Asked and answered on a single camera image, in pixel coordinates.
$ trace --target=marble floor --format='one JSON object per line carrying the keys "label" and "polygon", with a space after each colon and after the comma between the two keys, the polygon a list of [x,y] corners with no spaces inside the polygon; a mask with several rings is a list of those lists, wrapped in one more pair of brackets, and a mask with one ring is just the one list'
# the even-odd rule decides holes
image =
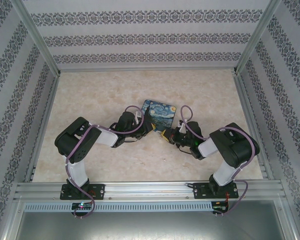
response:
{"label": "marble floor", "polygon": [[[34,182],[65,182],[65,163],[54,141],[82,116],[92,124],[109,127],[128,105],[146,99],[177,107],[189,105],[203,136],[235,122],[248,131],[230,70],[108,71],[62,73],[44,135]],[[219,153],[203,160],[180,152],[158,133],[118,148],[95,144],[85,160],[92,182],[208,180],[222,162]],[[262,179],[255,157],[237,179]]]}

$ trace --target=enclosure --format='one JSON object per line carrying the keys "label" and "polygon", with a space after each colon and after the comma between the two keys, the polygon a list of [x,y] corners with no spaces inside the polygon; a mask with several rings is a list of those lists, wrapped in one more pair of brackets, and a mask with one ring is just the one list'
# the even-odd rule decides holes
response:
{"label": "enclosure", "polygon": [[[194,159],[152,131],[92,147],[102,200],[73,218],[56,137],[145,100],[175,106],[174,128],[188,105],[203,136],[235,122],[257,141],[229,215],[187,186],[222,155]],[[300,239],[300,0],[0,0],[0,239],[63,238]]]}

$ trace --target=starry night picture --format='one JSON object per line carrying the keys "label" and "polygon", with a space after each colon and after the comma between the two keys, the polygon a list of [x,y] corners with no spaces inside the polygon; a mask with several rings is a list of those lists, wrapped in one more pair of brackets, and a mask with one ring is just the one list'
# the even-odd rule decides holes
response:
{"label": "starry night picture", "polygon": [[156,127],[171,128],[175,117],[176,107],[152,100],[145,100],[142,106],[144,120]]}

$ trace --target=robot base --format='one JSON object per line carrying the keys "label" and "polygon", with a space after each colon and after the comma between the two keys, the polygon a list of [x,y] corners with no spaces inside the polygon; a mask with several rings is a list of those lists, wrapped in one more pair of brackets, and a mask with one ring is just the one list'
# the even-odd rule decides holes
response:
{"label": "robot base", "polygon": [[[63,184],[60,193],[60,200],[90,200],[85,194],[83,194],[79,189],[73,186],[69,180],[66,180],[67,184]],[[86,193],[90,194],[94,200],[103,200],[105,195],[104,184],[90,184],[89,179],[81,189]]]}
{"label": "robot base", "polygon": [[234,182],[220,187],[217,194],[211,191],[208,182],[194,182],[189,183],[187,186],[193,189],[194,199],[225,199],[227,194],[229,199],[239,198],[237,185]]}

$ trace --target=slotted vent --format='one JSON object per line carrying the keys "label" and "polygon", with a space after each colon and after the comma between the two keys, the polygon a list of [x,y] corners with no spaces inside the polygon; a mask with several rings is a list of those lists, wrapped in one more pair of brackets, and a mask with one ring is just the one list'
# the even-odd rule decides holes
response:
{"label": "slotted vent", "polygon": [[[72,203],[27,203],[25,212],[71,212]],[[212,211],[210,201],[196,202],[100,202],[95,205],[95,212],[196,212]]]}

